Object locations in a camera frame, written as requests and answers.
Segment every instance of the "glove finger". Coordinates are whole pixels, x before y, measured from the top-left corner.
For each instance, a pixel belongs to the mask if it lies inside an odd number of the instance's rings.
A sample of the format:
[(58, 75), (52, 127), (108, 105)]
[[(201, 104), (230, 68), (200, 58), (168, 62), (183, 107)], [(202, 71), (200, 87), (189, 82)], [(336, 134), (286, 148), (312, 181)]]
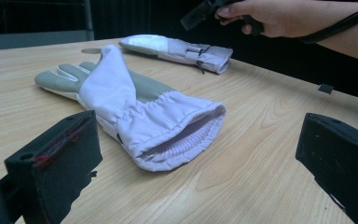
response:
[(58, 65), (57, 72), (63, 77), (68, 77), (73, 81), (79, 82), (79, 88), (90, 74), (90, 71), (85, 68), (73, 66), (67, 63)]
[(88, 71), (88, 73), (90, 73), (92, 70), (94, 70), (96, 65), (97, 65), (96, 63), (92, 63), (92, 62), (83, 62), (79, 66), (85, 69), (86, 71)]
[(79, 91), (77, 81), (69, 77), (60, 76), (59, 74), (47, 71), (38, 74), (34, 78), (36, 85), (48, 90), (55, 92), (65, 97), (76, 99)]

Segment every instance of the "wooden table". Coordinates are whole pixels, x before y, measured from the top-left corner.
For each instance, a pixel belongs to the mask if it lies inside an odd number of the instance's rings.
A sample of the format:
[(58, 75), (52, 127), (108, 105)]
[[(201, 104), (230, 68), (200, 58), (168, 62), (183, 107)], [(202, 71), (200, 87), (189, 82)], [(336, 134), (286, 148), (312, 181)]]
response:
[[(98, 62), (99, 55), (81, 50), (107, 44), (117, 40), (0, 50), (0, 178), (7, 173), (5, 158), (84, 110), (38, 88), (35, 75), (60, 63)], [(139, 54), (124, 52), (124, 57), (139, 74), (223, 102), (224, 126), (195, 160), (162, 173), (139, 169), (99, 128), (98, 177), (63, 223), (351, 223), (295, 153), (307, 112), (358, 129), (358, 98), (338, 91), (328, 95), (317, 85), (235, 60), (218, 76)]]

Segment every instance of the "finger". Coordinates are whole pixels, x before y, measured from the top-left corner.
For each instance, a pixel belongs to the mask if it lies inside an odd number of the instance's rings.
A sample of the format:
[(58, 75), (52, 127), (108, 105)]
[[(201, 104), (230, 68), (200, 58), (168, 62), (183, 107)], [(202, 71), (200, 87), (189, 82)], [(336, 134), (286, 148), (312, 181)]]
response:
[(71, 64), (60, 64), (57, 66), (57, 72), (63, 77), (68, 77), (74, 81), (79, 81), (80, 85), (86, 80), (89, 76), (89, 71), (82, 68), (76, 67)]
[(241, 20), (242, 17), (233, 17), (233, 18), (220, 18), (220, 24), (222, 25), (227, 25), (227, 24), (230, 24), (234, 21), (238, 21), (238, 20)]
[(242, 32), (246, 35), (249, 35), (252, 33), (252, 25), (250, 24), (245, 24), (242, 26)]
[(85, 69), (90, 73), (92, 70), (94, 70), (96, 64), (92, 62), (83, 62), (79, 65), (81, 68)]
[(49, 71), (38, 74), (34, 78), (34, 82), (48, 91), (53, 91), (64, 96), (67, 96), (66, 93), (77, 93), (80, 89), (77, 81)]
[(217, 9), (216, 14), (224, 18), (240, 17), (242, 15), (250, 15), (251, 11), (247, 1), (228, 4)]

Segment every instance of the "glove cuff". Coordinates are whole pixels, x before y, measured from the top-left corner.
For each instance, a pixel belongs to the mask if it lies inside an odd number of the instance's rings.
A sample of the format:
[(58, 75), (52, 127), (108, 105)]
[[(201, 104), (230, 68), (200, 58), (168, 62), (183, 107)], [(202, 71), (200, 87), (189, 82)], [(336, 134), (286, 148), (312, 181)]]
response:
[(123, 115), (117, 121), (117, 139), (139, 167), (171, 170), (212, 143), (225, 114), (220, 103), (170, 91)]

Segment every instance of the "fencing glove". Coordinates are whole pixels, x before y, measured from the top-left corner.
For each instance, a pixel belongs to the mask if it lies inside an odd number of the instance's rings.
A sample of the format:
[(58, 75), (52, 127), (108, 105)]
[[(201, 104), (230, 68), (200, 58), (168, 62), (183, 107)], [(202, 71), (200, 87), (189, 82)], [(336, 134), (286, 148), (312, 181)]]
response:
[(149, 171), (171, 170), (197, 157), (217, 136), (226, 113), (221, 103), (185, 96), (129, 71), (113, 45), (102, 49), (97, 65), (62, 64), (57, 71), (34, 81), (95, 110), (103, 130)]
[(222, 74), (228, 68), (228, 60), (232, 49), (189, 44), (179, 39), (162, 35), (132, 35), (118, 43), (123, 49), (134, 50), (143, 54), (155, 55), (161, 59), (197, 65), (203, 69)]

